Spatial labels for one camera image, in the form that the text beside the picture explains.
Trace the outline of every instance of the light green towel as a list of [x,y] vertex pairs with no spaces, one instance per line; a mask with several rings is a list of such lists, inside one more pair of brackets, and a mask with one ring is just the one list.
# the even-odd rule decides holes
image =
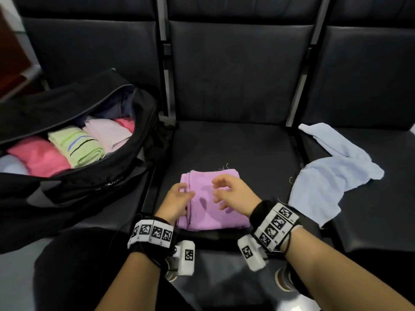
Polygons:
[[68,159],[72,168],[89,165],[105,156],[101,143],[74,125],[49,132],[48,138]]

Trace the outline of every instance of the light blue cloth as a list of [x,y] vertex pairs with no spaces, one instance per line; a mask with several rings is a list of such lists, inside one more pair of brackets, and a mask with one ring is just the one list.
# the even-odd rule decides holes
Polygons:
[[15,173],[18,175],[29,175],[27,168],[23,162],[19,161],[13,155],[0,157],[0,172]]
[[379,180],[384,171],[369,154],[354,145],[330,125],[318,123],[298,127],[333,157],[309,163],[295,179],[288,205],[294,207],[320,227],[340,213],[339,202],[344,192]]

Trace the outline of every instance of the duffel bag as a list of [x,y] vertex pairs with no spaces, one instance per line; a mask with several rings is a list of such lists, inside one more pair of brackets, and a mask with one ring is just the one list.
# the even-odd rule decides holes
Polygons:
[[172,134],[159,120],[157,100],[115,70],[0,104],[2,156],[25,138],[47,140],[48,132],[120,102],[130,105],[135,128],[110,155],[47,178],[0,172],[0,253],[70,227],[130,192],[167,150]]

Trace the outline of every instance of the pink cloth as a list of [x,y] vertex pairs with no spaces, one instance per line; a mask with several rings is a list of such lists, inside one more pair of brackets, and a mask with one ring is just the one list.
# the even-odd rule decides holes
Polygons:
[[114,119],[114,121],[117,122],[119,125],[128,129],[128,131],[130,131],[131,133],[134,132],[134,128],[135,128],[134,119],[128,117],[128,118]]
[[31,176],[51,177],[71,169],[65,156],[52,143],[39,136],[25,138],[7,152],[23,162]]
[[105,153],[114,152],[123,146],[131,137],[131,132],[110,119],[87,117],[82,128],[95,137],[104,147]]
[[224,228],[249,227],[249,219],[232,209],[219,210],[219,203],[213,202],[212,180],[219,175],[230,174],[239,177],[235,169],[214,172],[190,171],[181,176],[180,182],[188,185],[186,191],[194,191],[195,197],[187,205],[187,216],[178,220],[179,228],[200,231]]

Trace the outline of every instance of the folded pink cloth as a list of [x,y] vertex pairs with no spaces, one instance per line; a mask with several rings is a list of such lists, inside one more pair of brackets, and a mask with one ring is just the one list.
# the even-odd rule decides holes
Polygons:
[[116,151],[132,135],[130,131],[113,120],[98,119],[91,116],[86,118],[85,126],[82,130],[95,137],[104,147],[105,153]]
[[223,174],[239,177],[239,173],[235,169],[215,172],[192,170],[189,173],[182,174],[180,182],[187,183],[186,191],[194,191],[196,194],[187,205],[187,215],[179,218],[179,228],[200,231],[250,226],[249,219],[246,216],[229,208],[221,211],[219,210],[219,204],[213,202],[212,180]]
[[7,152],[24,163],[30,176],[51,177],[71,169],[65,156],[52,143],[39,136],[25,138]]
[[128,129],[128,131],[130,131],[131,133],[134,132],[134,128],[135,128],[134,119],[128,117],[128,118],[114,119],[114,121],[117,122],[119,125]]

